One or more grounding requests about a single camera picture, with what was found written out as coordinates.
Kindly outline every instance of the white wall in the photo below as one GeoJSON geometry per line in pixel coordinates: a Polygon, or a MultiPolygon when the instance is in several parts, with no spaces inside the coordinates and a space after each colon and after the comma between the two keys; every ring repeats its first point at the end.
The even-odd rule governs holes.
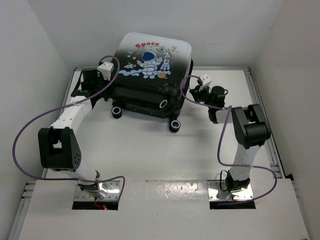
{"type": "Polygon", "coordinates": [[[185,40],[197,66],[253,63],[283,0],[28,0],[69,67],[98,64],[123,36],[185,40]]]}
{"type": "Polygon", "coordinates": [[[286,0],[253,68],[311,239],[319,239],[320,1],[286,0]]]}
{"type": "MultiPolygon", "coordinates": [[[[67,71],[27,0],[0,2],[0,239],[11,230],[27,178],[12,160],[19,129],[33,116],[62,104],[67,71]]],[[[28,171],[41,175],[37,133],[57,114],[30,126],[18,142],[17,156],[28,171]]]]}

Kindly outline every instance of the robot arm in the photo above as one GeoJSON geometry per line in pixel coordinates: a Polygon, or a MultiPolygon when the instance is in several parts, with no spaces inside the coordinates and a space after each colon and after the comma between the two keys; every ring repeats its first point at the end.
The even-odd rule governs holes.
{"type": "MultiPolygon", "coordinates": [[[[85,98],[72,97],[70,103],[85,98]]],[[[80,123],[92,108],[90,101],[71,106],[50,127],[40,129],[38,141],[44,168],[61,171],[71,178],[96,180],[97,172],[86,167],[84,161],[81,161],[81,151],[75,136],[80,123]]]]}
{"type": "MultiPolygon", "coordinates": [[[[210,91],[210,77],[205,74],[200,78],[202,85],[199,84],[190,90],[194,100],[217,108],[223,108],[228,90],[221,86],[214,86],[210,91]]],[[[228,110],[210,108],[208,113],[209,119],[214,124],[223,124],[226,121],[228,110]]],[[[271,137],[269,123],[259,104],[252,104],[245,108],[234,107],[231,110],[231,116],[228,119],[228,123],[233,123],[238,148],[233,162],[234,166],[227,172],[225,179],[229,193],[248,187],[251,168],[239,165],[252,166],[260,147],[271,137]]]]}
{"type": "Polygon", "coordinates": [[[83,191],[95,198],[103,197],[102,184],[83,182],[81,179],[99,180],[98,171],[88,167],[82,160],[81,150],[76,139],[76,132],[85,116],[94,108],[100,98],[108,98],[103,92],[91,100],[75,104],[92,96],[108,84],[113,64],[105,62],[98,68],[82,71],[83,80],[79,79],[71,94],[70,103],[74,104],[64,110],[62,115],[48,128],[38,132],[41,165],[53,171],[62,172],[70,178],[80,179],[78,185],[83,191]]]}

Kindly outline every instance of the suitcase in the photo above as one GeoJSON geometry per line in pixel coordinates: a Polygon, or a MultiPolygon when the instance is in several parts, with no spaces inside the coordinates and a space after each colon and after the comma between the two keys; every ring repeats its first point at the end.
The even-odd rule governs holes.
{"type": "MultiPolygon", "coordinates": [[[[113,117],[120,118],[122,110],[127,110],[169,118],[170,131],[177,132],[181,126],[177,118],[184,103],[180,83],[193,68],[190,44],[129,33],[115,56],[119,59],[120,71],[110,91],[113,117]]],[[[188,87],[189,80],[185,82],[184,93],[188,87]]]]}

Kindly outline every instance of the white table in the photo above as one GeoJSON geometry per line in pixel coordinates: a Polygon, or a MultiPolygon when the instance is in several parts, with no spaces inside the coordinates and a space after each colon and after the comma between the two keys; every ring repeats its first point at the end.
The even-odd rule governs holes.
{"type": "MultiPolygon", "coordinates": [[[[204,73],[211,76],[211,86],[229,90],[227,106],[253,103],[243,70],[202,69],[192,74],[204,73]]],[[[69,93],[79,75],[76,70],[69,93]]],[[[222,124],[210,122],[206,107],[188,101],[178,119],[181,128],[172,134],[167,119],[128,111],[114,119],[111,101],[100,100],[76,137],[82,160],[102,177],[126,177],[119,210],[72,210],[76,182],[37,181],[19,239],[300,240],[308,236],[288,179],[279,179],[272,194],[256,201],[256,209],[210,210],[206,181],[227,169],[217,162],[222,124]]],[[[229,124],[221,160],[232,163],[236,149],[229,124]]],[[[270,167],[270,156],[262,147],[254,164],[270,167]]],[[[47,177],[62,175],[49,170],[47,177]]],[[[254,169],[251,183],[258,196],[272,186],[273,177],[254,169]]]]}

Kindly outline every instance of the rectangular cutout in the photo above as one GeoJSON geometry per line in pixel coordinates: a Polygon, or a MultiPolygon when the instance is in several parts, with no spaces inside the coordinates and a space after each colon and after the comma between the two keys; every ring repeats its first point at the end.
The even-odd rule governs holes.
{"type": "Polygon", "coordinates": [[[120,181],[103,183],[105,197],[97,199],[77,185],[74,193],[72,210],[118,210],[120,181]]]}
{"type": "Polygon", "coordinates": [[[210,202],[210,210],[213,209],[256,209],[254,201],[248,201],[245,203],[232,204],[232,202],[210,202]]]}

